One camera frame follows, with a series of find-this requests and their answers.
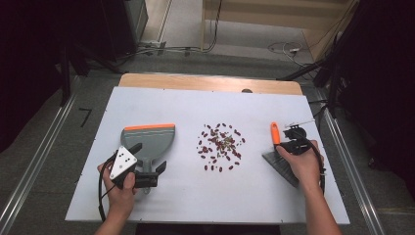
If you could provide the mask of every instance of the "gray floor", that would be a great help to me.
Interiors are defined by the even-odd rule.
[[[168,34],[170,28],[167,26],[163,36],[167,43],[174,41]],[[253,42],[254,40],[247,42],[244,47],[252,47],[250,43]],[[226,43],[222,44],[221,41],[218,41],[216,49],[225,47],[220,47],[220,45],[226,45]],[[269,53],[267,50],[260,50],[262,54],[253,53],[255,56],[249,57],[247,54],[237,55],[239,52],[229,55],[234,51],[233,49],[222,55],[223,51],[220,49],[216,52],[212,51],[211,54],[192,53],[189,57],[176,52],[164,52],[160,56],[138,55],[128,60],[122,68],[130,72],[217,74],[256,79],[275,79],[299,69],[298,65],[285,56],[277,59],[262,56]],[[307,57],[302,60],[304,63],[308,63]],[[68,118],[64,122],[9,234],[91,234],[99,226],[98,223],[66,222],[65,216],[77,178],[83,169],[112,89],[117,86],[119,79],[119,74],[113,74],[106,69],[93,70],[88,77],[82,78],[82,85],[78,89]],[[308,100],[317,100],[315,88],[311,85],[309,75],[300,77],[298,82]],[[58,91],[27,124],[15,143],[0,154],[0,178],[3,179],[0,187],[0,207],[5,205],[11,192],[22,178],[23,172],[58,111],[60,98],[61,92]],[[91,116],[83,127],[81,125],[86,113],[80,111],[79,108],[92,110]],[[314,113],[319,108],[318,105],[311,106]],[[342,110],[338,111],[338,116],[350,153],[374,206],[379,212],[387,234],[413,234],[415,203],[408,194],[404,182],[389,171],[369,168],[367,163],[370,156],[363,144],[359,128],[356,123],[344,115]],[[366,221],[346,176],[345,168],[339,159],[334,140],[324,121],[321,128],[321,137],[326,146],[326,152],[330,158],[339,189],[342,191],[351,222],[351,225],[342,226],[342,230],[345,234],[369,234]],[[134,228],[134,224],[128,224],[124,234],[133,234]],[[284,225],[281,230],[282,234],[305,234],[303,224]]]

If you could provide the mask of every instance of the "human hand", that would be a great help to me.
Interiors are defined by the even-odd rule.
[[[310,142],[318,150],[317,141],[310,140]],[[319,186],[320,169],[312,148],[300,155],[292,155],[281,146],[277,146],[276,150],[290,164],[291,170],[299,180],[301,187]]]
[[[101,171],[104,165],[98,166],[98,171]],[[110,180],[110,169],[113,165],[108,164],[104,169],[103,180],[107,191],[114,187],[113,182]],[[110,209],[108,211],[107,220],[115,220],[117,222],[126,221],[134,207],[134,195],[138,189],[134,188],[135,175],[129,172],[123,182],[123,188],[119,189],[114,187],[109,193],[108,198],[110,201]]]

